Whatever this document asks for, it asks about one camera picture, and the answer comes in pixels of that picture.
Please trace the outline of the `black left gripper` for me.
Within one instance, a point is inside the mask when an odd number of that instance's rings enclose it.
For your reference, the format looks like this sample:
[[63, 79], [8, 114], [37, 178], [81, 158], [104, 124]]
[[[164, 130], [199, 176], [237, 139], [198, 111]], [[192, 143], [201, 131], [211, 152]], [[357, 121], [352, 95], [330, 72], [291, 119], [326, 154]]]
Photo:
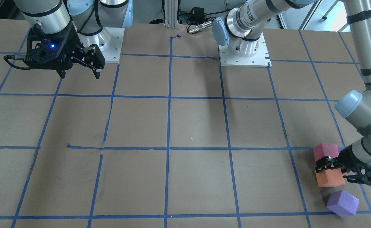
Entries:
[[337, 158], [324, 156], [316, 161], [315, 172], [324, 170], [342, 169], [342, 172], [356, 172], [355, 175], [343, 176], [349, 183], [364, 184], [371, 186], [371, 164], [366, 164], [355, 157], [352, 146], [348, 146], [339, 152]]

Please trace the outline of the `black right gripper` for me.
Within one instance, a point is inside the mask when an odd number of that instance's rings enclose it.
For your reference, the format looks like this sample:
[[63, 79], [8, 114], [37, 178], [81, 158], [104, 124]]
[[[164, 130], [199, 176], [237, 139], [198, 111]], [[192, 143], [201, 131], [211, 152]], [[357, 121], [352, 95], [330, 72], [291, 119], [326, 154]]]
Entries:
[[99, 46], [82, 47], [73, 24], [53, 34], [46, 34], [42, 24], [34, 24], [28, 33], [26, 54], [6, 55], [3, 59], [19, 70], [55, 70], [61, 79], [72, 68], [72, 62], [91, 69], [96, 79], [100, 79], [105, 67]]

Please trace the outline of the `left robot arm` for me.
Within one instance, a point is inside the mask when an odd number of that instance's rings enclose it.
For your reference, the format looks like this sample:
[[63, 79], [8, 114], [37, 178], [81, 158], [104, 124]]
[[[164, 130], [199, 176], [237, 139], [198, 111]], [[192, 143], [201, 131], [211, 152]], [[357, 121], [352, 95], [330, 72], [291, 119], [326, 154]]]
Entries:
[[[256, 46], [268, 19], [311, 3], [312, 0], [251, 0], [214, 19], [213, 36], [218, 45], [232, 45], [236, 55], [245, 57], [242, 46], [250, 43]], [[343, 175], [349, 183], [371, 185], [371, 0], [344, 0], [343, 4], [365, 91], [350, 91], [336, 103], [335, 109], [362, 138], [341, 150], [336, 158], [328, 155], [317, 158], [315, 171], [339, 169], [342, 173], [353, 172], [353, 175]]]

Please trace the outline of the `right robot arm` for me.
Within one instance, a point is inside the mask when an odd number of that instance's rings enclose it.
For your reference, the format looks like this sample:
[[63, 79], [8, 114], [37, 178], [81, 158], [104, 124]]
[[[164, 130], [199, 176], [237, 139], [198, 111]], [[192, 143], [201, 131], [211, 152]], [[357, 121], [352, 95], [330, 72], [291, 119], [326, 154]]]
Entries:
[[74, 63], [92, 70], [96, 79], [106, 59], [117, 62], [120, 46], [107, 30], [133, 23], [132, 0], [16, 0], [30, 24], [25, 54], [6, 55], [19, 70], [54, 70], [65, 78]]

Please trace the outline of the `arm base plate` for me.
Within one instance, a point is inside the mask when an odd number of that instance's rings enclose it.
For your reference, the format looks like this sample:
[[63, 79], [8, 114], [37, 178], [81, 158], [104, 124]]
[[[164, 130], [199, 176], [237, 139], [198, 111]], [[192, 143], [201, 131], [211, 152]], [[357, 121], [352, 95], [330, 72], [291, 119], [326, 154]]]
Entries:
[[97, 44], [105, 58], [106, 63], [119, 63], [125, 28], [104, 27], [95, 35], [78, 34], [85, 47]]
[[230, 38], [225, 46], [218, 45], [221, 66], [224, 67], [271, 67], [264, 34], [256, 41]]

